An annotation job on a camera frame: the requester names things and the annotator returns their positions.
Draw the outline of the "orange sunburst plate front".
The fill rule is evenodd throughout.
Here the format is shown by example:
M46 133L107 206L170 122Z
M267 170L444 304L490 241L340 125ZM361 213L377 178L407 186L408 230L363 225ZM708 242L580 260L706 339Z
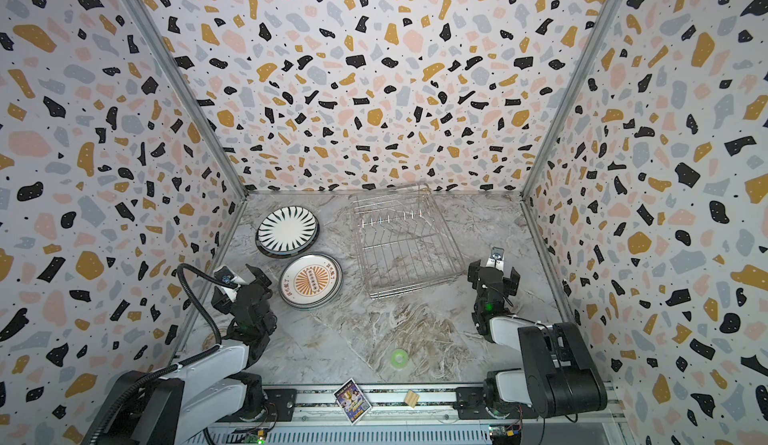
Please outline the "orange sunburst plate front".
M322 253L306 254L285 267L279 279L279 292L289 306L308 310L331 301L342 283L343 270L335 258Z

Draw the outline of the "blue leaf pattern plate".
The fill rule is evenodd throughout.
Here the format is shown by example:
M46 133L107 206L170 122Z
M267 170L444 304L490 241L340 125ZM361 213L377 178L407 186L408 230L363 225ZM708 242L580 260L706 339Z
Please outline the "blue leaf pattern plate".
M256 246L270 257L287 258L308 249L318 234L319 221L310 210L302 206L284 206L260 223Z

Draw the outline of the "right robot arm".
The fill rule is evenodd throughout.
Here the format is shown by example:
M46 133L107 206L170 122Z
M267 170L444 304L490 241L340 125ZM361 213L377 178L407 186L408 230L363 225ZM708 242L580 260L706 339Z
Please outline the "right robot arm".
M485 340L520 354L518 368L491 371L480 402L493 416L528 410L537 417L576 416L608 405L608 394L578 327L524 318L507 306L520 275L505 275L500 258L469 264L467 280L476 292L472 320Z

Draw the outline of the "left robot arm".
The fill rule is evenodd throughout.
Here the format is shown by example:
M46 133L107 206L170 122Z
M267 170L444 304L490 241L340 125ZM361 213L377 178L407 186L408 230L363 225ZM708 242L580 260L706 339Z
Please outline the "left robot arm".
M274 425L279 409L260 375L249 372L277 328L270 278L250 267L245 281L221 266L213 274L186 263L182 289L211 327L206 350L152 372L129 371L113 384L83 439L86 444L183 444L217 421Z

